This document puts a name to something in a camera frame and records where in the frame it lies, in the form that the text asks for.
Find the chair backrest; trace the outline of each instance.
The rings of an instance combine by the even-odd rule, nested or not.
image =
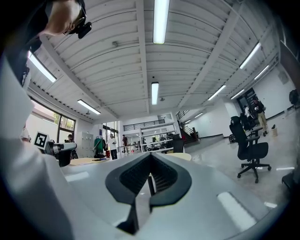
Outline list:
[[[229,128],[234,135],[236,142],[239,144],[238,158],[241,159],[241,155],[246,150],[248,142],[246,142],[247,135],[242,127],[240,118],[237,116],[231,117]]]
[[[176,139],[173,140],[173,152],[183,152],[183,145],[184,145],[184,141],[183,139]]]

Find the black office chair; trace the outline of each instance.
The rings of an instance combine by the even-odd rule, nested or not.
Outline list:
[[[229,126],[232,134],[234,135],[236,142],[239,144],[238,158],[240,160],[247,160],[249,163],[241,164],[241,167],[247,167],[243,171],[238,173],[238,178],[240,178],[242,173],[253,169],[255,174],[255,183],[258,183],[257,167],[268,167],[271,170],[269,164],[260,164],[260,159],[264,158],[268,154],[269,145],[267,142],[257,143],[260,136],[258,136],[258,131],[262,128],[257,128],[251,132],[249,138],[247,138],[240,118],[235,116],[231,117],[231,124]]]
[[[175,139],[172,141],[173,142],[173,152],[183,152],[183,145],[184,145],[184,141],[183,139]]]

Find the shelf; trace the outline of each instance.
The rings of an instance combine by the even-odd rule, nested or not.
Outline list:
[[[145,143],[145,144],[142,144],[142,146],[151,145],[151,144],[157,144],[157,143],[164,143],[164,142],[168,142],[168,141],[173,141],[173,139],[162,140],[162,141],[159,141],[159,142]]]
[[[151,128],[160,128],[160,127],[165,127],[165,126],[170,126],[173,125],[174,122],[169,122],[169,123],[163,123],[163,124],[157,124],[157,125],[152,125],[149,127],[141,127],[141,130],[145,130],[145,129],[151,129]]]
[[[140,137],[156,136],[156,135],[165,134],[165,133],[171,133],[171,132],[176,132],[176,131],[174,129],[172,131],[167,131],[167,132],[162,132],[162,133],[153,133],[153,134],[147,134],[147,135],[140,135]]]
[[[145,151],[145,152],[162,152],[162,151],[168,151],[168,150],[172,150],[173,148],[162,148],[160,150],[155,150],[155,151]]]

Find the backpack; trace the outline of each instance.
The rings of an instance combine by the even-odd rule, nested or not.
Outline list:
[[[291,104],[293,104],[293,105],[297,104],[297,102],[299,101],[299,94],[298,94],[297,90],[293,90],[290,92],[289,99],[290,99]]]

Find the ceiling light fixture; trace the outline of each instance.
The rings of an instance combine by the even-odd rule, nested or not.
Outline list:
[[[256,80],[257,78],[259,78],[267,69],[269,68],[269,65],[266,66],[255,78],[254,80]]]
[[[235,94],[231,99],[235,99],[239,94],[241,94],[243,91],[245,91],[245,89],[239,91],[237,94]]]
[[[153,43],[164,44],[167,30],[170,0],[155,0]]]
[[[257,50],[261,47],[261,43],[258,42],[255,47],[252,49],[251,53],[246,57],[246,59],[240,65],[240,69],[243,69],[245,65],[250,61],[250,59],[254,56]]]
[[[43,119],[43,120],[46,121],[46,122],[50,122],[50,123],[52,123],[52,124],[54,124],[54,125],[57,125],[56,123],[51,122],[51,121],[49,121],[49,120],[47,120],[47,119]]]
[[[197,116],[195,116],[195,118],[196,118],[196,117],[199,117],[199,116],[202,115],[202,114],[203,114],[203,113],[198,114]]]
[[[86,107],[87,109],[91,110],[93,113],[99,115],[101,114],[101,112],[97,111],[95,108],[91,107],[90,105],[88,105],[86,102],[83,102],[81,99],[77,101],[79,104],[81,104],[82,106]]]
[[[56,81],[56,77],[40,62],[40,60],[31,52],[28,51],[28,59],[45,75],[51,82]]]
[[[212,95],[208,100],[211,101],[216,95],[218,95],[218,93],[219,93],[220,91],[222,91],[222,90],[224,89],[224,87],[226,87],[226,85],[222,85],[222,87],[220,87],[219,90],[216,91],[216,92],[214,93],[214,95]]]
[[[151,84],[152,87],[152,105],[156,105],[158,103],[158,82],[153,82]]]

